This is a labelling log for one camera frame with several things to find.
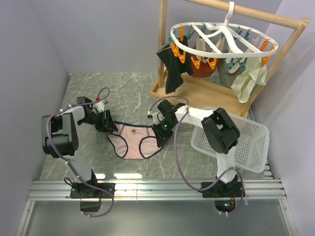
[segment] cable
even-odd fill
[[[88,183],[86,183],[86,182],[80,177],[79,173],[75,170],[75,168],[73,167],[73,165],[71,164],[71,162],[69,162],[69,160],[68,160],[67,158],[65,158],[65,157],[59,152],[59,150],[57,149],[57,147],[56,147],[56,145],[55,145],[55,143],[54,143],[54,141],[53,141],[53,139],[52,139],[52,136],[51,136],[50,121],[51,121],[51,119],[54,118],[55,116],[60,115],[60,114],[64,113],[65,111],[67,111],[67,110],[69,110],[69,109],[71,109],[71,108],[73,108],[73,107],[89,106],[89,105],[93,105],[94,103],[101,102],[101,101],[105,100],[105,99],[108,97],[108,95],[109,95],[110,89],[109,89],[108,87],[104,87],[104,88],[102,88],[101,91],[98,93],[98,97],[99,97],[100,93],[101,93],[103,90],[105,90],[105,89],[108,90],[108,93],[106,94],[106,96],[105,96],[104,98],[102,98],[102,99],[100,99],[100,100],[98,100],[98,101],[95,101],[95,102],[89,102],[89,103],[81,103],[81,104],[70,105],[70,106],[68,106],[66,109],[61,110],[60,112],[57,112],[57,113],[52,114],[51,116],[49,116],[49,118],[48,118],[48,120],[47,120],[47,123],[46,123],[47,136],[48,136],[48,139],[49,139],[49,141],[50,141],[50,144],[51,144],[53,150],[55,151],[55,153],[57,154],[57,156],[58,156],[59,158],[61,158],[62,160],[66,161],[66,163],[68,163],[68,166],[70,167],[70,169],[72,170],[72,172],[77,176],[77,178],[78,178],[83,184],[85,184],[86,186],[88,186],[88,187],[90,187],[90,188],[99,190],[99,191],[101,191],[101,192],[103,192],[103,193],[109,195],[109,196],[111,197],[111,199],[112,199],[112,204],[111,204],[110,208],[109,208],[106,212],[104,212],[104,213],[102,213],[102,214],[99,214],[99,215],[89,215],[89,214],[83,212],[84,215],[86,215],[86,216],[88,216],[88,217],[92,217],[92,218],[101,217],[101,216],[104,216],[104,215],[106,215],[107,213],[109,213],[109,212],[111,211],[111,209],[113,208],[113,206],[114,206],[114,197],[113,197],[113,195],[112,195],[110,192],[108,192],[108,191],[106,191],[106,190],[104,190],[104,189],[102,189],[102,188],[99,188],[99,187],[93,186],[93,185],[91,185],[91,184],[88,184]]]
[[[181,175],[183,181],[184,181],[191,189],[194,189],[194,190],[196,190],[196,191],[201,191],[201,192],[203,192],[203,191],[206,191],[206,190],[209,190],[210,188],[212,188],[212,187],[223,177],[223,175],[225,175],[228,171],[230,171],[230,170],[235,170],[235,171],[237,172],[237,174],[240,176],[241,186],[242,186],[242,195],[241,195],[241,199],[240,199],[240,202],[238,203],[238,205],[235,207],[235,209],[234,209],[233,211],[231,211],[231,212],[228,213],[228,214],[231,214],[231,213],[235,212],[235,211],[239,208],[240,204],[242,203],[242,201],[243,201],[243,195],[244,195],[243,178],[242,178],[242,176],[241,176],[241,173],[240,173],[237,169],[235,169],[235,168],[233,168],[233,167],[230,167],[230,168],[226,169],[220,176],[218,176],[218,178],[217,178],[212,184],[210,184],[209,186],[207,186],[207,187],[205,187],[205,188],[196,188],[196,187],[194,187],[193,185],[191,185],[191,184],[188,182],[188,180],[186,179],[186,177],[185,177],[185,175],[184,175],[184,173],[183,173],[183,171],[182,171],[182,168],[181,168],[181,166],[180,166],[179,158],[178,158],[178,155],[177,155],[177,134],[178,134],[178,129],[179,129],[179,127],[180,127],[182,121],[183,121],[183,120],[185,119],[185,117],[189,114],[189,101],[188,101],[188,99],[185,98],[185,97],[182,97],[182,96],[166,96],[166,97],[163,97],[163,98],[159,99],[158,101],[156,101],[156,102],[150,107],[149,111],[151,111],[152,108],[153,108],[158,102],[160,102],[161,100],[164,100],[164,99],[166,99],[166,98],[170,98],[170,97],[182,98],[182,99],[184,99],[184,100],[187,102],[187,103],[186,103],[186,105],[187,105],[186,112],[185,112],[185,114],[180,118],[180,120],[178,121],[178,123],[177,123],[177,125],[176,125],[176,128],[175,128],[175,132],[174,132],[174,154],[175,154],[175,161],[176,161],[176,165],[177,165],[177,169],[178,169],[178,171],[179,171],[179,174]]]

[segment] gray wall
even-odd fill
[[[60,105],[68,74],[27,0],[0,1],[0,229],[15,234],[45,155],[40,118]]]
[[[69,72],[157,71],[159,0],[30,0]],[[282,0],[235,0],[275,13]],[[168,1],[167,31],[181,22],[223,22],[225,12]],[[265,32],[268,23],[234,15]]]
[[[314,235],[315,213],[315,3],[284,0],[277,13],[311,23],[253,104],[270,130],[269,163],[283,181],[300,236]],[[283,45],[291,30],[271,25],[267,34]]]

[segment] white plastic basket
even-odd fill
[[[263,172],[267,161],[269,129],[255,121],[230,113],[229,115],[241,133],[235,150],[236,166],[254,173]],[[195,127],[190,144],[196,151],[216,158],[216,153],[210,147],[202,128]]]

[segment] wooden frame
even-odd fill
[[[228,11],[229,3],[219,0],[185,0],[208,6],[211,8]],[[166,31],[166,13],[167,13],[167,0],[160,0],[159,5],[159,38],[158,46],[160,47],[165,43],[165,31]],[[292,46],[298,40],[304,29],[307,27],[310,19],[304,17],[302,20],[296,20],[289,17],[278,16],[275,14],[250,9],[243,6],[234,6],[233,14],[239,14],[242,16],[258,19],[261,21],[269,22],[279,26],[294,29],[292,35],[282,47],[280,52],[273,63],[269,66],[267,72],[266,81],[270,80],[273,73],[278,69],[279,65],[290,51]],[[167,70],[164,68],[163,62],[158,61],[158,78],[151,87],[149,94],[153,98],[165,97],[165,84],[166,84]],[[181,95],[189,99],[189,104],[193,107],[203,109],[206,106],[211,107],[223,107],[228,112],[236,115],[247,117],[251,104],[255,101],[260,94],[264,86],[256,86],[252,91],[248,102],[240,103],[234,92],[208,81],[204,81],[200,78],[194,78],[185,74],[182,74],[184,83],[176,89],[175,92],[169,95]],[[179,98],[170,99],[174,103],[184,102]]]

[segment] pink underwear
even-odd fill
[[[147,125],[114,122],[118,131],[108,133],[107,138],[117,156],[123,159],[146,159],[157,154],[163,147],[157,146],[153,129]]]

